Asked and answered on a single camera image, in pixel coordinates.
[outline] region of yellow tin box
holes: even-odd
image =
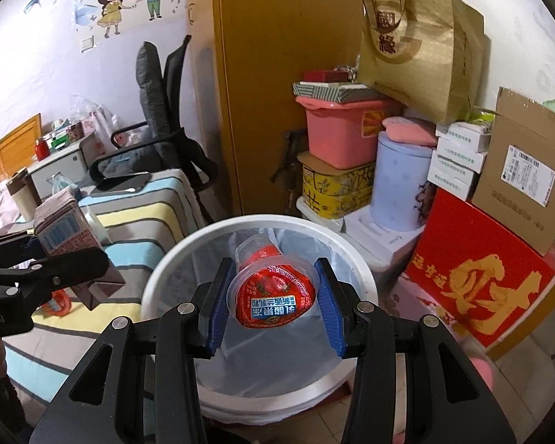
[[[310,152],[298,160],[304,201],[321,217],[339,218],[370,203],[375,163],[339,170]]]

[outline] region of light blue cylindrical container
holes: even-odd
[[[427,173],[432,148],[400,144],[378,134],[370,215],[380,226],[399,232],[421,227],[428,203]]]

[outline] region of pink plastic box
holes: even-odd
[[[400,115],[403,108],[392,99],[333,103],[296,97],[296,101],[306,109],[311,154],[341,170],[374,161],[382,121]]]

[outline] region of drawer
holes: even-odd
[[[78,150],[70,153],[31,173],[31,178],[41,199],[51,195],[51,183],[48,182],[48,179],[58,172],[74,183],[80,182],[87,172],[82,152]]]

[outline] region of striped bedding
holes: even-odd
[[[4,339],[8,375],[32,425],[111,320],[117,316],[139,320],[142,293],[158,262],[177,242],[205,225],[180,170],[154,174],[137,194],[88,196],[79,204],[90,206],[107,228],[112,244],[105,252],[126,284],[93,311],[77,300],[64,317],[37,311],[31,332]],[[31,223],[17,222],[11,231],[31,228]]]

